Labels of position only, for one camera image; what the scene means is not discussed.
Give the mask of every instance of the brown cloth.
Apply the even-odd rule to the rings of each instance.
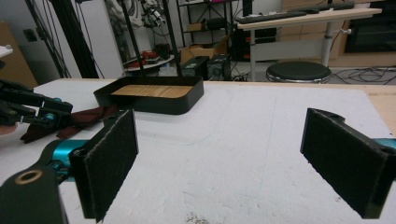
[[[72,113],[70,115],[70,125],[60,130],[56,136],[61,139],[70,138],[84,128],[91,127],[98,120],[105,119],[118,111],[119,108],[116,105],[111,105],[99,106],[94,109]],[[55,131],[57,131],[57,129],[46,129],[42,126],[31,124],[27,132],[21,137],[21,140],[24,141],[25,144],[31,143]]]

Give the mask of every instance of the desk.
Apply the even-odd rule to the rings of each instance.
[[[62,79],[35,92],[60,97],[80,111],[96,107],[93,91],[110,81]],[[395,114],[394,88],[237,82],[206,82],[204,88],[187,114],[135,113],[139,155],[105,222],[394,222],[395,185],[381,218],[362,221],[300,153],[308,107],[337,113],[369,137],[391,137],[377,110],[384,118]],[[89,139],[102,126],[74,139]],[[0,136],[1,183],[35,162],[55,139],[53,134],[24,145],[19,137],[26,128]],[[62,183],[60,190],[70,223],[93,223],[82,216],[75,184]]]
[[[328,66],[330,50],[332,47],[332,25],[335,21],[356,20],[372,17],[373,14],[381,13],[381,9],[376,8],[352,8],[338,11],[321,11],[319,14],[310,14],[302,17],[287,18],[277,21],[263,21],[249,24],[238,24],[238,28],[250,31],[250,73],[251,80],[256,81],[256,61],[313,57],[321,55],[321,63]],[[255,30],[274,27],[285,27],[302,25],[309,23],[327,22],[326,35],[323,39],[316,41],[302,40],[290,42],[266,43],[257,46],[255,43]]]

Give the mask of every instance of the metal pole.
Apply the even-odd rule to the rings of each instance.
[[[250,79],[256,81],[256,33],[250,31]]]
[[[171,44],[172,44],[172,51],[173,51],[173,54],[175,55],[177,76],[178,77],[182,77],[180,60],[179,60],[179,57],[178,57],[177,47],[176,47],[176,42],[175,42],[175,34],[173,32],[171,16],[169,14],[169,7],[168,7],[168,4],[166,3],[166,0],[163,0],[163,13],[165,14],[165,18],[167,20],[169,36],[170,36]]]
[[[136,59],[137,62],[139,63],[140,76],[143,77],[144,76],[143,71],[145,70],[145,68],[143,67],[142,58],[140,57],[139,47],[137,46],[136,38],[134,37],[134,29],[132,28],[131,21],[129,20],[128,9],[125,6],[124,0],[121,0],[121,7],[125,17],[126,26],[128,27],[129,35],[131,36],[132,39],[132,45],[134,46],[134,53],[136,54]]]
[[[332,49],[332,21],[327,22],[326,35],[323,38],[322,50],[321,50],[321,63],[328,67],[330,50]]]

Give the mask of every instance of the round stool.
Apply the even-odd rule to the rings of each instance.
[[[267,78],[274,82],[327,83],[332,71],[310,62],[276,63],[267,68]]]

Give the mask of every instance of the wooden tray bottom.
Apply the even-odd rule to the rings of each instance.
[[[111,94],[178,98],[186,95],[192,88],[193,86],[128,85]]]

